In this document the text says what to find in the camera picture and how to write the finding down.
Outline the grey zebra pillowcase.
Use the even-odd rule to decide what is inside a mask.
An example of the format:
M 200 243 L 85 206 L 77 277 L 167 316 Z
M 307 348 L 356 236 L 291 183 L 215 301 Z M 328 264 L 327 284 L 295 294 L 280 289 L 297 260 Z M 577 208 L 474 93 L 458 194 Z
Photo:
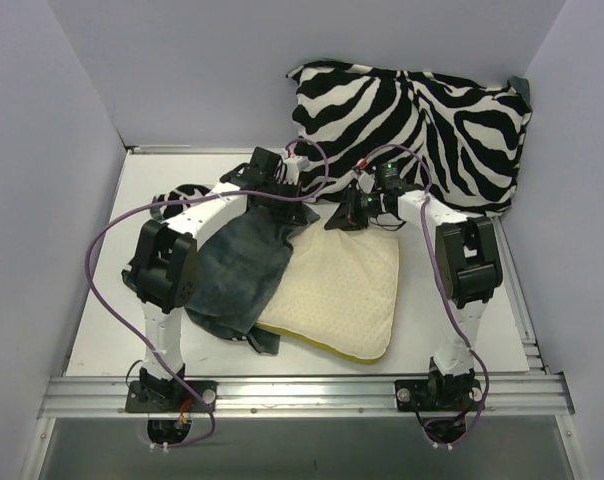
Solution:
M 301 202 L 239 196 L 243 210 L 198 251 L 202 277 L 185 305 L 188 318 L 223 340 L 246 342 L 257 353 L 275 356 L 280 336 L 257 326 L 276 293 L 294 253 L 292 239 L 320 216 Z

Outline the cream quilted pillow yellow trim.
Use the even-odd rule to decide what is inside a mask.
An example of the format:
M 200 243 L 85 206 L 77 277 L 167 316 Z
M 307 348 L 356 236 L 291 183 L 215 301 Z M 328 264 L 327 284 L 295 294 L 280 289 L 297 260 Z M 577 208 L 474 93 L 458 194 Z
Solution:
M 379 362 L 395 318 L 399 239 L 380 229 L 344 232 L 314 224 L 292 245 L 256 325 L 354 363 Z

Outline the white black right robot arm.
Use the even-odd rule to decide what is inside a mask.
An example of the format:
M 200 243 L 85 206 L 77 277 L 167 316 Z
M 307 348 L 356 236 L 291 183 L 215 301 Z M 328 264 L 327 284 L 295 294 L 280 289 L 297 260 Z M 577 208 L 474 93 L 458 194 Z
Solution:
M 431 193 L 431 186 L 401 179 L 395 161 L 373 174 L 358 165 L 346 175 L 343 199 L 327 228 L 362 230 L 382 214 L 420 228 L 446 314 L 441 340 L 430 359 L 425 395 L 432 406 L 447 409 L 461 392 L 479 387 L 475 341 L 503 272 L 492 221 L 452 209 Z

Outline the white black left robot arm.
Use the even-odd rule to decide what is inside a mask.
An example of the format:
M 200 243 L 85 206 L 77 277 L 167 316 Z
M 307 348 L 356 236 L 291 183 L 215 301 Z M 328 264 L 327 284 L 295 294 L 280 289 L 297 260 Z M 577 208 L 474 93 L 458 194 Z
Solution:
M 146 354 L 139 384 L 162 411 L 184 399 L 185 362 L 181 352 L 183 307 L 197 286 L 199 251 L 252 200 L 264 200 L 267 211 L 299 206 L 298 185 L 307 159 L 261 147 L 249 161 L 223 174 L 213 188 L 167 220 L 151 219 L 141 227 L 129 279 L 144 315 Z

